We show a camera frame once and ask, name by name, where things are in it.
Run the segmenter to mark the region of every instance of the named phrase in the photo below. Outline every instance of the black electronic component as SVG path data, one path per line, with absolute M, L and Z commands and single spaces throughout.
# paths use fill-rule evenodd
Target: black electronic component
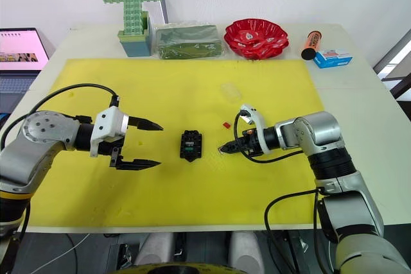
M 201 157 L 202 135 L 194 131 L 184 131 L 181 135 L 180 158 L 189 162 Z

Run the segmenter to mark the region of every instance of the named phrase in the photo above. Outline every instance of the tissue box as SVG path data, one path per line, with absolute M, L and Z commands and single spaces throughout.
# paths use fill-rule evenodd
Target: tissue box
M 317 51 L 314 62 L 319 68 L 336 67 L 348 64 L 353 56 L 343 49 L 330 49 L 328 51 Z

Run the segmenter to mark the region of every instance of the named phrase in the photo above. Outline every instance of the white table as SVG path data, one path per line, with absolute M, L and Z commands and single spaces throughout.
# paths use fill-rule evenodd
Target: white table
M 49 92 L 67 59 L 126 58 L 117 38 L 117 32 L 121 27 L 122 25 L 100 25 L 71 30 L 33 82 L 6 126 L 27 113 Z M 386 225 L 411 223 L 411 122 L 341 26 L 282 24 L 281 27 L 288 33 L 290 46 L 275 59 L 301 59 L 300 48 L 307 34 L 312 30 L 321 31 L 322 49 L 343 48 L 353 54 L 351 63 L 343 67 L 319 69 L 313 61 L 306 62 L 306 65 L 325 110 L 331 112 L 341 125 L 347 149 L 356 168 L 362 172 L 384 223 Z M 224 26 L 219 26 L 219 31 L 222 36 Z M 222 58 L 241 59 L 228 49 Z M 10 132 L 8 141 L 10 142 L 16 134 L 17 128 Z M 189 229 L 219 230 L 219 228 L 210 226 Z M 238 228 L 253 229 L 254 227 L 233 227 L 233 229 Z M 311 228 L 311 225 L 290 225 L 290 228 Z M 221 230 L 227 229 L 227 226 L 221 227 Z M 153 229 L 136 228 L 135 232 L 148 230 Z M 173 230 L 184 230 L 184 227 L 169 228 L 169 231 Z M 29 228 L 29 231 L 47 232 L 48 230 Z

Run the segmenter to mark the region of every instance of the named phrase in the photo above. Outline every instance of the cable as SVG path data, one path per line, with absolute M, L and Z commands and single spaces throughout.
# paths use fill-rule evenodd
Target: cable
M 280 271 L 280 268 L 278 266 L 278 264 L 276 263 L 274 256 L 272 255 L 272 250 L 271 250 L 271 241 L 270 238 L 267 236 L 267 246 L 268 246 L 268 251 L 270 252 L 270 256 L 271 256 L 271 260 L 272 263 L 274 263 L 275 268 L 277 269 L 278 273 L 282 274 L 282 272 Z
M 21 233 L 20 233 L 20 236 L 19 236 L 20 243 L 21 243 L 21 241 L 23 241 L 23 237 L 26 234 L 29 218 L 30 218 L 30 202 L 28 203 L 28 205 L 26 207 L 26 215 L 24 215 L 24 222 L 23 222 L 23 226 L 21 227 Z
M 278 198 L 276 198 L 275 200 L 271 201 L 268 205 L 267 208 L 265 208 L 264 211 L 264 224 L 265 224 L 265 228 L 268 232 L 268 235 L 271 238 L 271 241 L 274 243 L 275 247 L 277 248 L 280 256 L 283 258 L 283 260 L 285 261 L 286 265 L 288 266 L 288 268 L 290 269 L 291 273 L 296 274 L 296 270 L 295 268 L 292 266 L 291 262 L 288 260 L 287 256 L 285 255 L 285 253 L 282 251 L 282 249 L 280 248 L 280 246 L 278 245 L 277 241 L 274 239 L 274 236 L 272 235 L 271 232 L 271 228 L 270 228 L 270 223 L 268 222 L 268 213 L 270 212 L 270 209 L 273 205 L 275 205 L 277 202 L 283 200 L 283 199 L 287 199 L 287 198 L 291 198 L 291 197 L 296 197 L 296 196 L 302 196 L 302 195 L 308 195 L 308 194 L 313 194 L 316 193 L 318 190 L 317 189 L 312 189 L 310 191 L 303 191 L 303 192 L 299 192 L 299 193 L 292 193 L 292 194 L 287 194 L 287 195 L 283 195 L 280 196 Z
M 320 266 L 321 272 L 323 274 L 328 274 L 328 271 L 326 267 L 323 265 L 320 252 L 319 252 L 319 244 L 318 244 L 318 238 L 317 238 L 317 203 L 319 201 L 319 190 L 315 190 L 315 197 L 314 197 L 314 215 L 313 215 L 313 224 L 314 224 L 314 251 L 315 251 L 315 257 L 317 258 L 317 262 Z
M 331 241 L 328 241 L 328 262 L 330 270 L 334 272 L 333 261 L 331 260 Z
M 248 156 L 248 155 L 245 153 L 245 151 L 243 150 L 243 148 L 241 147 L 240 141 L 238 140 L 237 125 L 238 125 L 238 118 L 240 118 L 240 114 L 241 114 L 241 112 L 239 112 L 239 113 L 236 115 L 236 118 L 235 118 L 235 120 L 234 120 L 234 126 L 233 126 L 234 140 L 236 141 L 237 146 L 238 146 L 238 149 L 240 150 L 240 152 L 241 152 L 247 159 L 249 159 L 251 162 L 260 163 L 260 164 L 273 163 L 273 162 L 277 162 L 278 160 L 283 160 L 284 158 L 292 157 L 293 155 L 297 155 L 297 154 L 303 153 L 302 150 L 299 150 L 299 151 L 295 151 L 295 152 L 291 152 L 291 153 L 289 153 L 289 154 L 283 155 L 283 156 L 281 156 L 281 157 L 272 158 L 271 160 L 256 160 L 256 159 Z
M 37 271 L 41 270 L 42 268 L 44 268 L 45 266 L 48 266 L 49 264 L 51 264 L 52 262 L 55 262 L 57 259 L 63 257 L 64 255 L 68 254 L 69 252 L 71 252 L 72 250 L 75 250 L 76 247 L 78 247 L 80 244 L 82 244 L 84 242 L 84 240 L 86 240 L 88 238 L 90 234 L 87 234 L 80 242 L 78 242 L 76 245 L 74 245 L 72 248 L 70 248 L 68 251 L 62 253 L 61 255 L 59 255 L 58 257 L 55 257 L 54 259 L 51 259 L 49 262 L 43 264 L 42 266 L 39 266 L 37 269 L 35 269 L 34 271 L 30 272 L 30 274 L 34 274 Z
M 75 261 L 75 263 L 76 263 L 76 270 L 75 270 L 75 273 L 76 274 L 78 274 L 78 257 L 77 257 L 77 249 L 75 248 L 75 245 L 74 245 L 74 242 L 73 242 L 73 239 L 71 239 L 71 236 L 69 235 L 69 234 L 64 234 L 67 238 L 68 238 L 68 240 L 70 241 L 70 243 L 71 243 L 71 246 L 73 247 L 73 252 L 74 252 L 74 261 Z
M 112 94 L 112 102 L 116 100 L 116 98 L 118 97 L 117 94 L 110 88 L 103 86 L 103 85 L 98 85 L 97 83 L 77 83 L 76 85 L 71 85 L 71 86 L 67 86 L 64 88 L 61 88 L 57 91 L 54 91 L 53 93 L 49 94 L 48 96 L 46 96 L 45 98 L 43 98 L 41 101 L 39 101 L 36 105 L 34 105 L 34 107 L 29 111 L 28 114 L 25 114 L 24 116 L 21 116 L 19 118 L 17 118 L 15 121 L 13 121 L 11 123 L 11 125 L 8 126 L 8 128 L 4 131 L 3 135 L 1 136 L 1 140 L 0 140 L 0 151 L 4 149 L 4 147 L 6 146 L 6 138 L 8 133 L 10 132 L 10 130 L 20 121 L 22 121 L 23 119 L 25 119 L 26 117 L 30 116 L 31 114 L 33 114 L 34 112 L 37 111 L 37 109 L 39 109 L 39 107 L 41 105 L 43 105 L 46 101 L 48 101 L 49 99 L 55 97 L 57 94 L 60 94 L 62 92 L 71 90 L 71 89 L 75 89 L 75 88 L 81 88 L 81 87 L 94 87 L 94 88 L 100 88 L 103 90 L 106 90 L 107 92 Z

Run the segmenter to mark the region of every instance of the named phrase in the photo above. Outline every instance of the black cable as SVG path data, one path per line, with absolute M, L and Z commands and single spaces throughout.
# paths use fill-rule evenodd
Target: black cable
M 28 203 L 26 207 L 26 215 L 24 215 L 24 222 L 23 222 L 23 226 L 21 227 L 21 232 L 19 236 L 20 243 L 21 241 L 23 241 L 23 237 L 26 234 L 29 218 L 30 218 L 30 202 Z
M 319 252 L 319 244 L 317 239 L 317 203 L 319 201 L 319 190 L 315 190 L 315 197 L 314 197 L 314 215 L 313 215 L 313 224 L 314 224 L 314 250 L 315 250 L 315 257 L 317 258 L 317 262 L 320 266 L 321 272 L 323 274 L 328 274 L 328 271 L 324 264 L 322 263 L 320 252 Z
M 278 160 L 283 160 L 284 158 L 287 157 L 292 157 L 293 155 L 297 155 L 300 153 L 303 153 L 302 150 L 299 151 L 295 151 L 295 152 L 291 152 L 289 154 L 283 155 L 281 157 L 276 157 L 276 158 L 272 158 L 271 160 L 256 160 L 250 156 L 248 156 L 245 151 L 243 150 L 243 148 L 241 147 L 240 141 L 238 140 L 238 134 L 237 134 L 237 125 L 238 125 L 238 118 L 240 118 L 240 113 L 238 113 L 236 115 L 236 118 L 234 120 L 234 126 L 233 126 L 233 131 L 234 131 L 234 140 L 237 143 L 238 149 L 240 150 L 240 152 L 247 158 L 249 159 L 251 162 L 254 163 L 260 163 L 260 164 L 266 164 L 266 163 L 273 163 L 273 162 L 277 162 Z
M 277 241 L 274 239 L 274 236 L 272 235 L 271 232 L 271 228 L 270 228 L 270 223 L 268 222 L 268 213 L 270 212 L 270 209 L 273 205 L 275 205 L 277 202 L 283 200 L 283 199 L 287 199 L 287 198 L 291 198 L 291 197 L 296 197 L 296 196 L 302 196 L 302 195 L 307 195 L 307 194 L 313 194 L 317 192 L 316 189 L 312 189 L 310 191 L 303 191 L 303 192 L 299 192 L 299 193 L 292 193 L 292 194 L 287 194 L 287 195 L 283 195 L 280 196 L 278 198 L 276 198 L 275 200 L 271 201 L 268 205 L 267 208 L 265 208 L 264 211 L 264 224 L 265 224 L 265 228 L 268 232 L 268 235 L 271 238 L 271 241 L 274 243 L 275 247 L 277 248 L 280 256 L 284 259 L 286 265 L 288 266 L 288 268 L 290 269 L 291 273 L 296 274 L 296 270 L 295 268 L 292 266 L 291 262 L 288 260 L 287 256 L 285 255 L 285 253 L 282 251 L 282 249 L 280 248 L 280 246 L 278 245 Z
M 73 251 L 74 251 L 74 259 L 75 259 L 75 263 L 76 263 L 76 274 L 78 274 L 78 257 L 77 257 L 77 249 L 74 245 L 73 239 L 71 239 L 71 236 L 69 234 L 65 234 L 66 237 L 68 238 L 68 240 L 71 243 L 71 246 L 73 247 Z
M 276 263 L 274 256 L 272 255 L 272 249 L 271 249 L 271 241 L 270 238 L 267 236 L 267 246 L 268 246 L 268 251 L 270 252 L 270 256 L 271 256 L 271 260 L 272 263 L 274 263 L 275 268 L 277 269 L 278 273 L 283 274 L 280 270 L 280 267 L 278 266 L 278 264 Z
M 53 93 L 49 94 L 48 96 L 46 96 L 45 98 L 43 98 L 41 101 L 39 101 L 36 105 L 34 105 L 34 107 L 30 110 L 30 112 L 28 114 L 25 114 L 24 116 L 21 116 L 19 118 L 17 118 L 15 121 L 13 121 L 11 123 L 11 125 L 9 125 L 7 127 L 7 129 L 4 130 L 3 135 L 1 136 L 1 140 L 0 140 L 0 151 L 4 149 L 4 147 L 6 146 L 6 138 L 8 133 L 10 133 L 10 130 L 20 121 L 22 121 L 23 119 L 25 119 L 26 117 L 28 117 L 29 115 L 31 115 L 32 113 L 36 112 L 37 109 L 39 109 L 39 107 L 41 105 L 43 105 L 46 101 L 48 101 L 49 99 L 55 97 L 57 94 L 60 94 L 62 92 L 65 92 L 67 90 L 71 90 L 71 89 L 75 89 L 75 88 L 81 88 L 81 87 L 94 87 L 94 88 L 100 88 L 103 90 L 108 91 L 109 93 L 112 94 L 112 101 L 114 98 L 117 97 L 117 94 L 110 88 L 103 86 L 103 85 L 98 85 L 97 83 L 77 83 L 76 85 L 71 85 L 71 86 L 67 86 L 64 88 L 61 88 L 57 91 L 54 91 Z

